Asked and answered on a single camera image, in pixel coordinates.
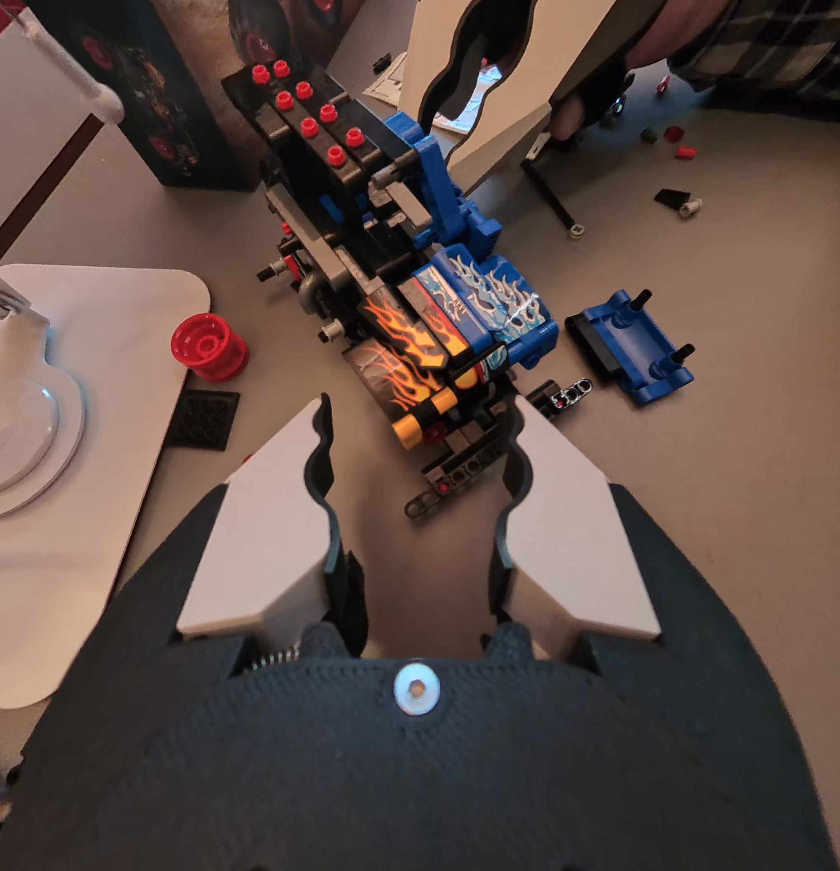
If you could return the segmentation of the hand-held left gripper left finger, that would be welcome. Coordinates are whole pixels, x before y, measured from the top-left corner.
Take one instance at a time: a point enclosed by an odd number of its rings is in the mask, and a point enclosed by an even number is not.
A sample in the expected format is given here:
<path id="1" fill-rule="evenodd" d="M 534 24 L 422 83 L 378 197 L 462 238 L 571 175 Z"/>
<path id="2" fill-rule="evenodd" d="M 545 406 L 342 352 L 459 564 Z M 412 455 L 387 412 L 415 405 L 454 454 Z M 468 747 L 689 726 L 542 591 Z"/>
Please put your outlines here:
<path id="1" fill-rule="evenodd" d="M 264 655 L 286 657 L 308 626 L 328 622 L 361 655 L 364 576 L 327 502 L 333 442 L 321 394 L 230 475 L 177 619 L 184 638 L 244 634 Z"/>

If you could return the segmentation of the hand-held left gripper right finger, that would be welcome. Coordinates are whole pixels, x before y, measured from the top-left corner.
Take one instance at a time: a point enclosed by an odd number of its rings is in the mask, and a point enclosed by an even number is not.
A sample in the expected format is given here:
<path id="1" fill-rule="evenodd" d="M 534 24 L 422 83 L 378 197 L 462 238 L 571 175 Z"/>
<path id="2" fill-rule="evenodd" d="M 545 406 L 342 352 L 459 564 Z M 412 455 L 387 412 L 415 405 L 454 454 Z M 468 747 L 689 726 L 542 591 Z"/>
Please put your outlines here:
<path id="1" fill-rule="evenodd" d="M 610 483 L 529 400 L 504 415 L 510 501 L 496 519 L 490 609 L 526 627 L 544 659 L 583 633 L 653 643 L 661 627 Z"/>

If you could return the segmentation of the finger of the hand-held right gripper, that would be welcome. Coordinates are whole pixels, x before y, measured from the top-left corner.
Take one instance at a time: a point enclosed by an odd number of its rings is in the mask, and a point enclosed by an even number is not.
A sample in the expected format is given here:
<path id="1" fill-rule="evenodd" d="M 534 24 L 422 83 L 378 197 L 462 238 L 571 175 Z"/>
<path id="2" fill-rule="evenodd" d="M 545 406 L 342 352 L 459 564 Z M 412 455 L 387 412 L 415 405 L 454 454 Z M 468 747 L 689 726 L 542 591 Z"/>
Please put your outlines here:
<path id="1" fill-rule="evenodd" d="M 488 37 L 481 1 L 421 1 L 415 11 L 399 111 L 430 133 L 438 115 L 456 119 L 472 97 Z"/>
<path id="2" fill-rule="evenodd" d="M 514 66 L 485 94 L 476 123 L 447 156 L 447 172 L 471 192 L 501 166 L 526 157 L 552 114 L 556 89 L 600 25 L 600 1 L 536 1 Z"/>

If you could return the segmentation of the sticker sheet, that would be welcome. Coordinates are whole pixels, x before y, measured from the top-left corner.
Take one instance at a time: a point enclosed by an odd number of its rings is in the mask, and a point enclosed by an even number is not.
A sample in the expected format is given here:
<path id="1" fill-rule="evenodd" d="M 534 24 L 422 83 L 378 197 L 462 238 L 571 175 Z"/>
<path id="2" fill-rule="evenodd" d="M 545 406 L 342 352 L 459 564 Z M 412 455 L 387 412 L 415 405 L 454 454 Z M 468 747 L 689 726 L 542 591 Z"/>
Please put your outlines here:
<path id="1" fill-rule="evenodd" d="M 370 87 L 364 91 L 364 95 L 387 103 L 392 107 L 398 107 L 402 92 L 406 57 L 406 51 L 395 57 Z M 489 66 L 482 68 L 477 79 L 476 89 L 459 116 L 456 119 L 449 119 L 441 114 L 437 114 L 434 125 L 452 133 L 460 135 L 468 134 L 476 122 L 485 94 L 500 80 L 501 71 L 498 67 Z"/>

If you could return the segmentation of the black blue toy brick truck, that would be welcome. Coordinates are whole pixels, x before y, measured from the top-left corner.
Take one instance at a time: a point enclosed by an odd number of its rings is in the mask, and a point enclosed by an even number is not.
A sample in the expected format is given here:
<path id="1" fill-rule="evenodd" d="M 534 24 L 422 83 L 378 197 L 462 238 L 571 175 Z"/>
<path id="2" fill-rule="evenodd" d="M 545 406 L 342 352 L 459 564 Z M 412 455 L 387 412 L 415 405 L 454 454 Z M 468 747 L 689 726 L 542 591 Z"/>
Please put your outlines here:
<path id="1" fill-rule="evenodd" d="M 251 63 L 221 82 L 266 145 L 278 259 L 324 343 L 342 355 L 406 450 L 444 444 L 422 471 L 417 518 L 505 451 L 514 368 L 533 369 L 559 327 L 495 253 L 501 225 L 450 179 L 434 137 L 404 113 L 381 120 L 306 58 Z"/>

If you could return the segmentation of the blue panel piece with pins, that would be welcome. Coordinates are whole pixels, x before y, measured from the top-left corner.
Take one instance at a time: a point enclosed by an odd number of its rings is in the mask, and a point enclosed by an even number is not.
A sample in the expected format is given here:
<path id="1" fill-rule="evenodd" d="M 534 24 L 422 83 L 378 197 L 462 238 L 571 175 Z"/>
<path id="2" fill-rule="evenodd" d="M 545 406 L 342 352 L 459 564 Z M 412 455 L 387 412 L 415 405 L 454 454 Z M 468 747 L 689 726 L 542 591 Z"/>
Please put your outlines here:
<path id="1" fill-rule="evenodd" d="M 676 347 L 646 311 L 652 291 L 632 298 L 625 290 L 605 303 L 565 319 L 568 336 L 603 381 L 616 383 L 638 408 L 644 408 L 694 381 L 686 366 L 695 348 Z"/>

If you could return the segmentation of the person's right forearm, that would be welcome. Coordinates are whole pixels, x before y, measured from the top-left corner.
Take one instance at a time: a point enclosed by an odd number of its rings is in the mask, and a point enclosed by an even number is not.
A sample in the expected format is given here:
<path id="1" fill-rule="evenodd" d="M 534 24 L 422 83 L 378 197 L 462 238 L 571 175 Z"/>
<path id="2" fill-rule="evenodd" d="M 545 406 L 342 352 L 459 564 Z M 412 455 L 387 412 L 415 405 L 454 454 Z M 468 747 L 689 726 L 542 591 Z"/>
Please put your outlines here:
<path id="1" fill-rule="evenodd" d="M 695 91 L 739 83 L 840 101 L 840 1 L 731 1 L 667 58 Z"/>

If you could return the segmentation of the person's right hand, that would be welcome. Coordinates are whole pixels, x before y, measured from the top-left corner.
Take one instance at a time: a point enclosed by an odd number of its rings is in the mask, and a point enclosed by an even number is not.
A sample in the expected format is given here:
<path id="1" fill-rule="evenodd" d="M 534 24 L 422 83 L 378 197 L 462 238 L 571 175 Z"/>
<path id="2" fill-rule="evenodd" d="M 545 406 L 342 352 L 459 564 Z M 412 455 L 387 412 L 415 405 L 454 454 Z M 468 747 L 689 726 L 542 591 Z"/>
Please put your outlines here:
<path id="1" fill-rule="evenodd" d="M 623 93 L 626 75 L 669 58 L 693 42 L 722 14 L 728 1 L 668 1 L 652 23 L 601 71 L 556 108 L 547 125 L 552 138 L 566 141 L 600 119 Z"/>

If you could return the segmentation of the black axle rod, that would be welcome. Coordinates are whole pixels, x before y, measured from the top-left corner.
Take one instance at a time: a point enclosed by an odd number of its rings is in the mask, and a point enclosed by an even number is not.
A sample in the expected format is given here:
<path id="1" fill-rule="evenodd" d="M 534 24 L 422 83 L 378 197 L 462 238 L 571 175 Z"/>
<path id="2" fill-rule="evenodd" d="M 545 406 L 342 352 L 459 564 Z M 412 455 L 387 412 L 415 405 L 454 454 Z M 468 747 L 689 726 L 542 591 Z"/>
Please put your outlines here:
<path id="1" fill-rule="evenodd" d="M 576 224 L 576 221 L 571 217 L 564 204 L 558 199 L 556 194 L 550 189 L 545 180 L 538 173 L 537 169 L 534 167 L 534 162 L 528 158 L 523 158 L 520 166 L 535 192 L 541 197 L 542 201 L 545 202 L 550 210 L 554 212 L 566 230 L 570 232 L 571 228 Z"/>

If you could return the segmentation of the black flat brick plate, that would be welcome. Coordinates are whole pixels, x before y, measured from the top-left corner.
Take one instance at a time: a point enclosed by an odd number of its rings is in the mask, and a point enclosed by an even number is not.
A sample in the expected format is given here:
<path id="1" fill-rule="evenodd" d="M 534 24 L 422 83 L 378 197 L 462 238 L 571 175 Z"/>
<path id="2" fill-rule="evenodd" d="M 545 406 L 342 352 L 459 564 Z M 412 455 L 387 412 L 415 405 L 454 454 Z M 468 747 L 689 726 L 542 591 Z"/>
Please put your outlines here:
<path id="1" fill-rule="evenodd" d="M 177 400 L 164 448 L 225 452 L 240 393 L 186 388 Z"/>

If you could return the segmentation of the small black liftarm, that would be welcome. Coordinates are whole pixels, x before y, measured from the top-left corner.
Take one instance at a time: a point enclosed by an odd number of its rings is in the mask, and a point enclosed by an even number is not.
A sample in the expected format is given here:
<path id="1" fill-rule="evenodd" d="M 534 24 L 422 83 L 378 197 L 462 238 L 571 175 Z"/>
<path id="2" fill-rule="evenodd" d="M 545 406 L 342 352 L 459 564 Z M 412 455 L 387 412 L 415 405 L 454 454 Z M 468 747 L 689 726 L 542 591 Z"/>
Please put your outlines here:
<path id="1" fill-rule="evenodd" d="M 567 387 L 560 387 L 557 382 L 548 379 L 530 391 L 525 398 L 545 418 L 553 420 L 567 408 L 588 396 L 592 389 L 593 383 L 587 378 L 580 379 Z"/>

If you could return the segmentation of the white metal stand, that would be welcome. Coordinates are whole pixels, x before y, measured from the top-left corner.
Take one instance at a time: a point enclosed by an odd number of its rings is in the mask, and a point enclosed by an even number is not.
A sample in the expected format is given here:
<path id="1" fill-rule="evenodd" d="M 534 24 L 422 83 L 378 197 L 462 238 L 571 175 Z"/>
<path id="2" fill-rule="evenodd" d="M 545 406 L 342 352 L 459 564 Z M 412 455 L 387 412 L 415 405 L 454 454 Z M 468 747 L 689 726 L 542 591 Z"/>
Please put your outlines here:
<path id="1" fill-rule="evenodd" d="M 210 310 L 176 269 L 12 264 L 0 319 L 0 709 L 51 696 L 117 580 Z"/>

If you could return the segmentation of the red wheel rim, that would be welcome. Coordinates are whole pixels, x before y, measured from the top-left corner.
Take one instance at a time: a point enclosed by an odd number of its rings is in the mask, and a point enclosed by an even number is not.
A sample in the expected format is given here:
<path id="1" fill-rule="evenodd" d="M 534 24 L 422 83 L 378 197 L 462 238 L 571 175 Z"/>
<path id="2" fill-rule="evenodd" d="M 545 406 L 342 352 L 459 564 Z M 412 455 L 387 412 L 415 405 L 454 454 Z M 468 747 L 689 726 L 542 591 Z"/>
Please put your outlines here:
<path id="1" fill-rule="evenodd" d="M 198 313 L 180 323 L 171 338 L 171 352 L 196 376 L 214 384 L 240 376 L 250 360 L 244 339 L 214 313 Z"/>

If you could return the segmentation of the dark printed toy box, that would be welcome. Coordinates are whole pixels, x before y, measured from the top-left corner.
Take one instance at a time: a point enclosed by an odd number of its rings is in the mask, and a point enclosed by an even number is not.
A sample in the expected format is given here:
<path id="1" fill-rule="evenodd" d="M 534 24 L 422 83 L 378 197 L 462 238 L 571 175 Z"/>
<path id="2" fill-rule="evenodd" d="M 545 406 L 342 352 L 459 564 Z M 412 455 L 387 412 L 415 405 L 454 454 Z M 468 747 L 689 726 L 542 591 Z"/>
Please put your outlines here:
<path id="1" fill-rule="evenodd" d="M 221 82 L 247 66 L 327 66 L 363 1 L 31 1 L 120 98 L 119 129 L 163 186 L 251 191 L 263 146 Z"/>

